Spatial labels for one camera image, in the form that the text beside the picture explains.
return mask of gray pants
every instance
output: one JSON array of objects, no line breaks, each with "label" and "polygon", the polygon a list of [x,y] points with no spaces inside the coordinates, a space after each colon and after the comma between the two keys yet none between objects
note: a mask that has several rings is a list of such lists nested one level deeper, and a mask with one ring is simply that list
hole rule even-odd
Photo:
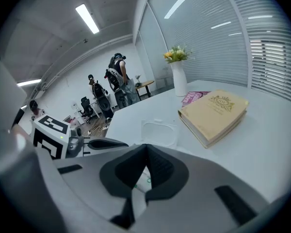
[{"label": "gray pants", "polygon": [[128,105],[132,105],[132,104],[140,101],[138,94],[137,94],[137,91],[136,91],[136,88],[135,88],[134,80],[128,80],[128,84],[122,85],[121,89],[127,95]]}]

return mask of black tank top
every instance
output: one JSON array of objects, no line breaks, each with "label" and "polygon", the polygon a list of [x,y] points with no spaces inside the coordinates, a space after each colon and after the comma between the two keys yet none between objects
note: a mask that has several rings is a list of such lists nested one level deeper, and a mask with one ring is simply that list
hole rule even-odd
[{"label": "black tank top", "polygon": [[123,76],[123,74],[122,74],[122,71],[121,71],[121,67],[120,67],[120,62],[121,61],[124,61],[124,60],[119,60],[119,61],[117,61],[116,62],[116,64],[114,65],[114,69],[121,75],[121,76]]}]

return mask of ceiling light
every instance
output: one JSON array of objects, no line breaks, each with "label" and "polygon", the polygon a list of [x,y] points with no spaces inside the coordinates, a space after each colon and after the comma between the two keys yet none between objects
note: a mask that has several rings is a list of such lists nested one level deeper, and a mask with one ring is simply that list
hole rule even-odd
[{"label": "ceiling light", "polygon": [[248,17],[248,19],[258,19],[258,18],[272,18],[273,16],[256,16],[256,17]]},{"label": "ceiling light", "polygon": [[92,19],[91,15],[89,14],[85,4],[80,5],[76,8],[76,11],[79,13],[79,15],[82,17],[86,25],[89,27],[89,29],[93,33],[98,33],[99,29],[97,25],[95,24],[94,20]]},{"label": "ceiling light", "polygon": [[17,83],[18,86],[24,86],[24,85],[28,85],[28,84],[33,84],[33,83],[40,83],[41,80],[31,80],[31,81],[26,81],[26,82],[22,82],[22,83]]},{"label": "ceiling light", "polygon": [[168,19],[175,11],[178,9],[178,7],[184,2],[185,0],[178,0],[176,3],[171,7],[171,9],[168,11],[168,13],[165,15],[164,19]]},{"label": "ceiling light", "polygon": [[230,23],[231,23],[231,22],[228,21],[228,22],[225,22],[225,23],[219,24],[219,25],[217,25],[217,26],[213,26],[213,27],[211,27],[211,29],[215,29],[215,28],[217,28],[217,27],[220,27],[220,26],[223,26],[223,25],[227,25],[227,24],[230,24]]},{"label": "ceiling light", "polygon": [[230,36],[230,35],[236,35],[236,34],[241,34],[241,33],[231,33],[228,36]]}]

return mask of gold emblem on book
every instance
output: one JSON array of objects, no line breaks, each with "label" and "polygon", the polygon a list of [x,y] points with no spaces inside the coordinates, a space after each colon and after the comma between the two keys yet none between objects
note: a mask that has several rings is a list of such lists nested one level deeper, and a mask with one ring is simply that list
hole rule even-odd
[{"label": "gold emblem on book", "polygon": [[221,108],[225,109],[226,111],[231,112],[233,105],[235,103],[231,103],[231,100],[228,97],[212,97],[209,101],[215,103],[216,105],[220,106]]}]

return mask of ceiling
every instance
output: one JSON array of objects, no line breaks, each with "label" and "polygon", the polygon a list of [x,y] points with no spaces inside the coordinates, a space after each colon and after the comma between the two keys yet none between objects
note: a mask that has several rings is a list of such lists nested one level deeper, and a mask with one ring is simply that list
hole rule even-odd
[{"label": "ceiling", "polygon": [[[93,34],[75,8],[85,4]],[[16,82],[53,78],[86,51],[131,33],[136,0],[21,0],[0,32],[0,58]],[[25,88],[28,96],[34,86]]]}]

